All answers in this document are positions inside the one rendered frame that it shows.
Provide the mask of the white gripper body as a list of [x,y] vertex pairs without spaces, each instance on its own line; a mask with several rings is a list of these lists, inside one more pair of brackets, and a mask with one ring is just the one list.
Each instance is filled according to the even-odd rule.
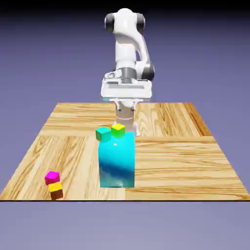
[[131,83],[122,83],[121,78],[103,78],[101,97],[105,101],[113,100],[150,100],[152,97],[152,82],[149,80],[131,79]]

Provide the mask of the small yellow-green cube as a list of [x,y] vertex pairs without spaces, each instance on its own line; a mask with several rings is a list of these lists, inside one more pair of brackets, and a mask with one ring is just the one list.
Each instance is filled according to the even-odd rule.
[[125,126],[122,124],[114,124],[111,126],[111,135],[115,138],[121,138],[125,136]]

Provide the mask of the small teal cube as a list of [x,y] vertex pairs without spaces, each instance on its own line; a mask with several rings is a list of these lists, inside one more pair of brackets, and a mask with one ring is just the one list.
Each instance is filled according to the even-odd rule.
[[99,142],[107,142],[111,139],[111,130],[108,127],[100,127],[95,130],[96,139]]

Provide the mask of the small magenta cube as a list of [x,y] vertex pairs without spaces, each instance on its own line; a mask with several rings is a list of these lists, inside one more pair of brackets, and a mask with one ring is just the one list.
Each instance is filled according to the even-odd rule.
[[49,171],[45,177],[45,184],[48,186],[49,184],[53,184],[60,181],[60,174],[56,171]]

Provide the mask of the small yellow cube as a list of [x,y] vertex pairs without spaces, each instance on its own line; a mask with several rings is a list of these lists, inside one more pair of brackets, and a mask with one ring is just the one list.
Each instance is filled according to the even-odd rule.
[[48,185],[48,188],[49,188],[50,192],[55,192],[58,190],[62,190],[62,184],[61,184],[61,182],[51,183]]

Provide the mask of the small brown cube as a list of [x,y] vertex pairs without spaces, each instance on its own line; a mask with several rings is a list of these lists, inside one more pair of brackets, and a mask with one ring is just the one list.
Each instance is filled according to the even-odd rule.
[[59,189],[57,191],[50,192],[51,200],[55,201],[63,198],[63,190]]

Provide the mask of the large cyan box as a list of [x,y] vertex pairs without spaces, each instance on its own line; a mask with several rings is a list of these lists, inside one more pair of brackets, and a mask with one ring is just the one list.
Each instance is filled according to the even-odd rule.
[[126,132],[111,137],[98,147],[100,187],[133,188],[135,186],[135,136]]

